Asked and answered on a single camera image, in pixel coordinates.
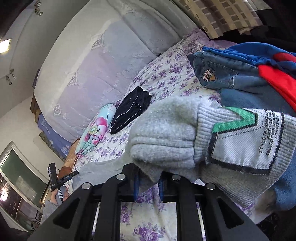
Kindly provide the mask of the person's left hand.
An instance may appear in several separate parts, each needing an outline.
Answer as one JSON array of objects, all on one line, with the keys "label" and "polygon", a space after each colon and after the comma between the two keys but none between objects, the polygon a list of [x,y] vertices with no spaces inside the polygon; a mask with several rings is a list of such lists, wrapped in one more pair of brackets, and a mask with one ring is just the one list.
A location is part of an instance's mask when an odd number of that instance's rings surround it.
[{"label": "person's left hand", "polygon": [[52,204],[55,204],[57,206],[59,206],[62,202],[66,201],[69,197],[69,189],[67,187],[65,188],[65,192],[63,194],[63,200],[61,201],[61,199],[59,198],[59,190],[55,189],[54,191],[51,192],[51,198],[50,198],[50,202]]}]

